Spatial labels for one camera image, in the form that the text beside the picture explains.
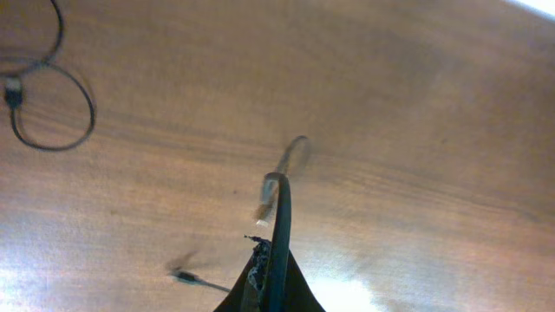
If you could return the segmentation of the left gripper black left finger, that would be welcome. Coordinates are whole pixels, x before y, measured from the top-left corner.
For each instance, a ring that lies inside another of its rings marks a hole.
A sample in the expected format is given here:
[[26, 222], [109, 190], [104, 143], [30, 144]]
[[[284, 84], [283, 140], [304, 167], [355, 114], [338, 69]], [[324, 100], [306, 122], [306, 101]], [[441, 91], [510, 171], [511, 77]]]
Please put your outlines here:
[[271, 242], [249, 237], [256, 245], [230, 293], [214, 312], [260, 312]]

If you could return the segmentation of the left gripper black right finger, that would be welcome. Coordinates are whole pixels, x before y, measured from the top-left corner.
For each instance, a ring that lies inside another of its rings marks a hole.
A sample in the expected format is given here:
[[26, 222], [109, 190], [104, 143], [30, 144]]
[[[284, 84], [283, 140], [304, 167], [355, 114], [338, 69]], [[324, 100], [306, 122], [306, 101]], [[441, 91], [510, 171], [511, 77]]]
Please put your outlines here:
[[310, 290], [291, 252], [288, 256], [284, 291], [284, 312], [325, 312]]

